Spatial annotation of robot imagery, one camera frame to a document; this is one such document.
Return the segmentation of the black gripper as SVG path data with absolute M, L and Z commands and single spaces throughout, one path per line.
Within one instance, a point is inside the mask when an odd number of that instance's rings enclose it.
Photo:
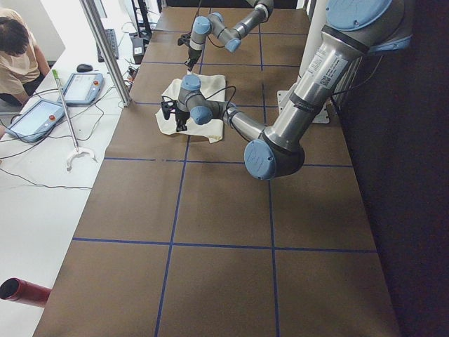
M 196 49 L 193 49 L 192 47 L 189 47 L 188 59 L 185 62 L 185 65 L 187 66 L 188 70 L 193 70 L 195 64 L 199 61 L 201 54 L 202 54 L 202 50 L 196 50 Z
M 184 112 L 182 110 L 177 110 L 175 112 L 176 131 L 177 132 L 186 131 L 188 119 L 189 119 L 189 112 Z

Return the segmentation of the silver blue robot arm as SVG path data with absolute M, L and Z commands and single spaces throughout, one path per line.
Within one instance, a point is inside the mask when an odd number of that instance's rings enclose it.
M 225 25 L 224 18 L 220 13 L 211 13 L 207 16 L 197 16 L 192 25 L 191 32 L 186 35 L 188 42 L 178 39 L 178 44 L 186 44 L 188 59 L 185 62 L 187 69 L 191 72 L 199 61 L 206 45 L 206 39 L 210 34 L 216 37 L 230 53 L 234 53 L 245 38 L 255 27 L 268 21 L 274 9 L 272 0 L 248 1 L 253 10 L 232 28 Z
M 244 162 L 252 177 L 271 180 L 297 172 L 304 163 L 300 138 L 357 58 L 406 48 L 412 37 L 413 1 L 328 1 L 322 42 L 307 71 L 294 83 L 274 124 L 264 126 L 230 102 L 208 100 L 201 80 L 187 74 L 176 100 L 161 104 L 164 117 L 174 116 L 184 131 L 220 119 L 247 140 Z

